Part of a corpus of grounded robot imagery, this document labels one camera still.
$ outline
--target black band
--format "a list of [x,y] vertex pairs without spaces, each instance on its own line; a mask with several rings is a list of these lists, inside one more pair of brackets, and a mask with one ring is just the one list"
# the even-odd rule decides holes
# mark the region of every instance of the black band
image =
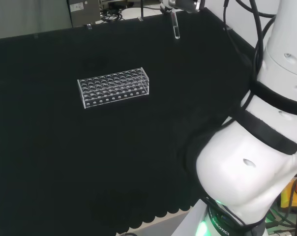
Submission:
[[258,81],[252,81],[250,90],[256,96],[277,109],[297,116],[297,102],[279,95]]
[[239,109],[233,118],[250,134],[269,147],[287,155],[297,152],[297,143],[286,138],[250,112]]

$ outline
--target black tablecloth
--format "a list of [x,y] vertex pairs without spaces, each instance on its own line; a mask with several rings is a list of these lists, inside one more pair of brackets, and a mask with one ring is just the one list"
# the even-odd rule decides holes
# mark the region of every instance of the black tablecloth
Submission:
[[[178,22],[180,40],[164,16],[0,40],[0,236],[113,236],[196,203],[177,150],[248,70],[208,10]],[[138,67],[149,96],[83,108],[77,79]]]

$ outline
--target label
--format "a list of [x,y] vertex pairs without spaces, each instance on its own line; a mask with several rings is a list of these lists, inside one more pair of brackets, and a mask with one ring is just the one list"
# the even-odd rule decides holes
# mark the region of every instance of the label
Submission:
[[70,11],[71,12],[79,11],[79,10],[84,10],[84,6],[83,6],[82,2],[70,5]]

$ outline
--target robot arm screw hole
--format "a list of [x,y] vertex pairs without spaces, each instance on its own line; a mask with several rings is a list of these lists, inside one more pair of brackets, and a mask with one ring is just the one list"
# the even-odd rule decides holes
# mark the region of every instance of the robot arm screw hole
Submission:
[[253,163],[252,161],[248,160],[248,159],[243,159],[243,162],[250,167],[256,168],[255,163]]

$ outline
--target white wall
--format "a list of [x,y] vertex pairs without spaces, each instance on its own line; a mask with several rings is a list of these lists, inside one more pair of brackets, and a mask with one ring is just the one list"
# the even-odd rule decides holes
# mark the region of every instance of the white wall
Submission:
[[[249,0],[242,1],[250,6]],[[258,10],[269,14],[276,14],[279,2],[280,0],[256,0]],[[223,3],[224,0],[206,0],[206,7],[223,20]],[[263,17],[260,17],[260,19],[263,28],[269,19]],[[258,37],[252,13],[242,8],[235,0],[230,0],[226,12],[226,22],[236,33],[255,47]],[[264,45],[266,45],[271,31],[272,28],[269,29],[268,34],[265,37]]]

